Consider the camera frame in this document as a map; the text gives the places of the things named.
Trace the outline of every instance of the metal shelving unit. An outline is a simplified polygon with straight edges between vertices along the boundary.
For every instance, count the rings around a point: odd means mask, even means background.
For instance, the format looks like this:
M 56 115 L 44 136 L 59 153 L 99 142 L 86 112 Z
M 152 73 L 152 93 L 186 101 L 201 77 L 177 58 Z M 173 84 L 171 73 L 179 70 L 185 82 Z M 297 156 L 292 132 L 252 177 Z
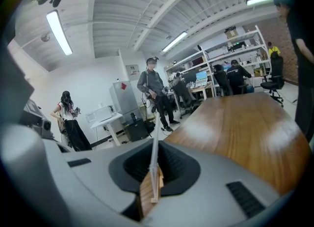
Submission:
M 212 83 L 214 83 L 214 78 L 213 78 L 213 73 L 212 73 L 212 70 L 211 70 L 211 67 L 212 67 L 212 63 L 218 61 L 218 60 L 222 60 L 222 59 L 227 59 L 227 58 L 230 58 L 230 57 L 237 57 L 237 56 L 241 56 L 241 55 L 244 55 L 244 54 L 248 54 L 248 53 L 252 53 L 254 51 L 258 51 L 260 49 L 263 49 L 265 50 L 266 54 L 267 54 L 267 60 L 263 60 L 263 61 L 256 61 L 256 62 L 252 62 L 252 63 L 249 63 L 249 64 L 245 64 L 245 65 L 242 65 L 243 67 L 248 67 L 248 66 L 253 66 L 253 65 L 258 65 L 258 64 L 263 64 L 263 67 L 264 67 L 264 70 L 265 70 L 265 63 L 270 63 L 270 56 L 269 56 L 269 53 L 268 53 L 268 49 L 267 49 L 267 46 L 266 46 L 266 43 L 265 43 L 265 40 L 259 30 L 259 28 L 257 26 L 255 26 L 256 30 L 253 30 L 253 31 L 250 31 L 250 32 L 247 32 L 245 34 L 242 34 L 242 35 L 239 35 L 239 36 L 236 36 L 236 37 L 232 37 L 230 39 L 228 39 L 227 41 L 224 41 L 222 43 L 219 43 L 215 46 L 212 46 L 212 47 L 208 47 L 208 48 L 202 48 L 201 47 L 201 51 L 199 52 L 196 52 L 194 54 L 192 54 L 191 56 L 188 56 L 186 57 L 185 59 L 181 60 L 180 62 L 176 63 L 175 65 L 172 65 L 168 68 L 165 68 L 165 73 L 166 75 L 168 76 L 168 72 L 170 72 L 170 70 L 172 70 L 171 72 L 174 72 L 174 70 L 178 69 L 180 66 L 183 66 L 184 64 L 186 63 L 189 63 L 197 58 L 200 58 L 202 56 L 205 57 L 206 61 L 205 62 L 202 62 L 198 65 L 195 65 L 193 67 L 190 67 L 189 69 L 186 69 L 184 71 L 180 71 L 180 73 L 185 73 L 185 72 L 188 72 L 192 69 L 195 69 L 197 67 L 200 67 L 200 66 L 203 66 L 203 65 L 206 65 L 207 64 L 207 67 L 205 68 L 202 68 L 200 69 L 200 71 L 208 71 L 207 75 L 210 76 L 211 78 L 211 81 Z M 228 43 L 237 43 L 237 42 L 241 42 L 241 41 L 245 41 L 245 40 L 249 40 L 249 39 L 254 39 L 255 43 L 256 43 L 256 46 L 249 46 L 243 50 L 238 50 L 236 52 L 231 52 L 231 53 L 226 53 L 224 55 L 220 55 L 220 56 L 217 56 L 217 57 L 213 57 L 213 58 L 209 58 L 209 53 L 212 52 L 212 51 L 215 51 L 217 49 L 220 49 L 224 46 L 227 46 Z M 213 97 L 216 96 L 216 88 L 213 89 L 214 90 L 214 93 L 213 93 Z

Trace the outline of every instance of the gray jacket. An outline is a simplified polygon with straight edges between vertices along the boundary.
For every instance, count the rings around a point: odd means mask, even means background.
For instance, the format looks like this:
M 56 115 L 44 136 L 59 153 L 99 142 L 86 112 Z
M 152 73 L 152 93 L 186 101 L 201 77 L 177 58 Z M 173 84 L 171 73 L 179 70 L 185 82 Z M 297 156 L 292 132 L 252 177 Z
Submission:
M 147 72 L 148 74 L 146 74 L 146 71 L 142 72 L 137 82 L 137 88 L 141 92 L 149 92 L 149 89 L 150 89 L 154 91 L 158 96 L 163 96 L 163 93 L 161 91 L 164 88 L 164 86 L 158 72 L 156 71 L 152 71 L 152 72 L 147 71 Z

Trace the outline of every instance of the long black hair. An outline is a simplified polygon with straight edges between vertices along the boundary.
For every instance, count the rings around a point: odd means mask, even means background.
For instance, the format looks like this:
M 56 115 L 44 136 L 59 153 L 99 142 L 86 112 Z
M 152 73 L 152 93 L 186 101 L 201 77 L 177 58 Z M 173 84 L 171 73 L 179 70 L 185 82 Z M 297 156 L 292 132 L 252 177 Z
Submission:
M 73 101 L 72 101 L 70 93 L 68 91 L 64 91 L 62 93 L 61 103 L 63 104 L 64 109 L 65 109 L 66 112 L 68 112 L 69 109 L 73 108 Z

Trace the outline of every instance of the brick wall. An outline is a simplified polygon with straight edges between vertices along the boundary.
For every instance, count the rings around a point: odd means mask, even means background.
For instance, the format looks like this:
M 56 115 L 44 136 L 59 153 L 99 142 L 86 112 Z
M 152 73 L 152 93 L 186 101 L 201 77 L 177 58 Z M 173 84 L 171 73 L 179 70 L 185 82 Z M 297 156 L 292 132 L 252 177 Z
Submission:
M 255 30 L 257 25 L 263 35 L 265 43 L 272 42 L 277 46 L 284 58 L 284 79 L 298 82 L 297 58 L 290 39 L 287 23 L 278 18 L 271 18 L 243 26 L 244 30 Z

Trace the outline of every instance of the woman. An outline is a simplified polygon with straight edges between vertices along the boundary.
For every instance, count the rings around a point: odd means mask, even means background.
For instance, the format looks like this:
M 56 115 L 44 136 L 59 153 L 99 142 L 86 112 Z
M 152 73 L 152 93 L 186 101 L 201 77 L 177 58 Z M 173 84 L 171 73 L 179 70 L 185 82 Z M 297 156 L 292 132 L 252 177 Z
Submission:
M 88 139 L 76 120 L 77 115 L 73 109 L 73 101 L 68 91 L 62 93 L 61 102 L 51 112 L 51 116 L 57 118 L 60 125 L 64 125 L 75 151 L 92 150 Z

